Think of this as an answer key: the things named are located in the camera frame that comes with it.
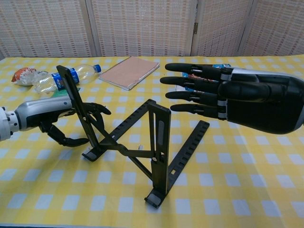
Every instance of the checkered pattern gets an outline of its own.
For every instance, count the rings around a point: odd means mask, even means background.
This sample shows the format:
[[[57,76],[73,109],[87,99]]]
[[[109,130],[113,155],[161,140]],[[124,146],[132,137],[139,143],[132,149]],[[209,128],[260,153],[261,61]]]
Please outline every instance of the checkered pattern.
[[[152,98],[165,107],[174,102],[164,94],[174,86],[159,83],[168,62],[230,63],[235,67],[280,71],[304,78],[304,56],[288,57],[146,57],[160,68],[131,91],[99,79],[79,85],[84,101],[107,106],[107,131],[114,129],[136,107]],[[83,61],[108,69],[122,57],[6,58],[0,61],[0,102],[14,110],[27,100],[39,99],[31,87],[14,85],[17,68],[49,72],[56,65]],[[304,129],[271,135],[234,123],[172,112],[170,160],[199,119],[210,123],[193,157],[159,209],[144,203],[151,181],[129,159],[107,151],[88,162],[77,148],[58,145],[39,129],[14,133],[0,142],[0,223],[88,225],[113,227],[302,227],[304,224]],[[56,125],[66,135],[83,137],[76,115]],[[121,139],[129,149],[149,149],[148,116]],[[149,166],[149,159],[141,159]]]

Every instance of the robotic hand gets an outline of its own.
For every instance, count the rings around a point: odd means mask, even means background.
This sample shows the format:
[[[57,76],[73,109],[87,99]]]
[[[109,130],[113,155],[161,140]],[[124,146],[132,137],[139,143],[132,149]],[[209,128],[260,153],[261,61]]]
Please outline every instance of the robotic hand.
[[[292,75],[240,68],[171,63],[170,71],[197,77],[163,77],[161,82],[194,89],[169,92],[170,99],[198,104],[176,104],[171,110],[228,120],[268,133],[285,134],[304,122],[304,81]]]
[[[96,103],[84,103],[86,110],[90,113],[111,112],[104,106]],[[36,101],[24,102],[15,111],[5,111],[0,108],[0,141],[9,139],[16,131],[28,131],[39,127],[51,138],[63,146],[75,147],[87,143],[87,138],[71,139],[52,123],[62,116],[69,116],[76,113],[68,96],[47,98]]]

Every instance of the bottle cap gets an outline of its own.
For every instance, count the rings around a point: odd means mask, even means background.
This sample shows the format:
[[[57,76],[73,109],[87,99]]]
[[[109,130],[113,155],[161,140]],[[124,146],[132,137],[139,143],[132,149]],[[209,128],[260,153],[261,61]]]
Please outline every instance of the bottle cap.
[[[101,72],[101,67],[98,64],[94,65],[94,68],[98,73]]]

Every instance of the yellow checkered tablecloth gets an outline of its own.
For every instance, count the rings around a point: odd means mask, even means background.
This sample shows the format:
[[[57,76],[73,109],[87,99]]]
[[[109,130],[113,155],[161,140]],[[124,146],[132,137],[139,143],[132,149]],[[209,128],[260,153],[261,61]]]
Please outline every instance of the yellow checkered tablecloth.
[[[287,72],[304,78],[304,55],[287,57],[143,57],[159,69],[131,91],[102,82],[79,85],[84,102],[112,112],[105,127],[112,131],[151,98],[170,107],[183,103],[165,98],[174,86],[160,84],[169,62],[230,63],[233,67]],[[110,68],[123,57],[6,58],[0,61],[0,104],[14,110],[39,99],[31,87],[10,80],[22,67],[56,72],[56,65],[100,64]],[[304,227],[304,128],[272,135],[234,123],[188,113],[171,115],[170,161],[199,119],[210,128],[158,210],[143,200],[152,189],[130,160],[107,151],[95,162],[82,158],[88,144],[67,148],[39,129],[14,133],[0,142],[0,225],[71,225],[111,227]],[[77,116],[56,125],[70,137],[84,136]],[[147,114],[118,142],[129,149],[149,149]],[[149,159],[141,159],[149,167]]]

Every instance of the brown notebook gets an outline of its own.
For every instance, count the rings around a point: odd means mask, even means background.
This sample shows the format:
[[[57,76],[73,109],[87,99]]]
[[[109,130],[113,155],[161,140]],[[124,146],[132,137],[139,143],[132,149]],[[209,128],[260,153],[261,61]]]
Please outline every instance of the brown notebook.
[[[129,57],[102,73],[99,78],[125,90],[132,89],[159,67],[159,63]]]

